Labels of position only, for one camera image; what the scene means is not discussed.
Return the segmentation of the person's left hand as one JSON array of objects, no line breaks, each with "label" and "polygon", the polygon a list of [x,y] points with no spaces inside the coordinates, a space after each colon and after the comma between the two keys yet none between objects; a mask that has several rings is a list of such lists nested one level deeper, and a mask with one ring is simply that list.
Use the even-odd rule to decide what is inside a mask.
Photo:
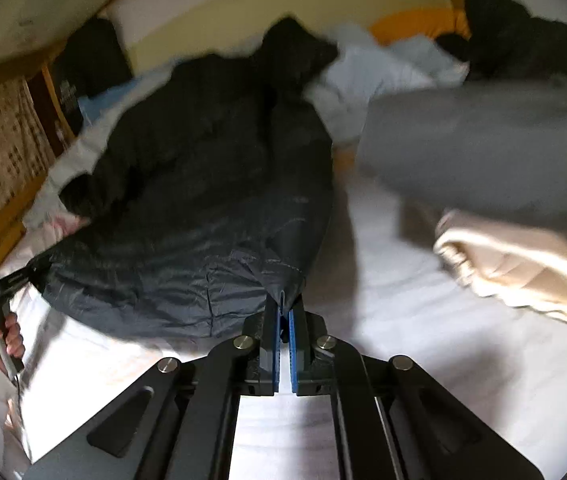
[{"label": "person's left hand", "polygon": [[[17,315],[14,313],[6,315],[5,325],[3,328],[0,328],[0,338],[2,338],[6,344],[6,351],[10,356],[17,359],[22,358],[24,355],[23,337],[21,336]],[[6,368],[4,367],[1,357],[0,370],[6,373]]]}]

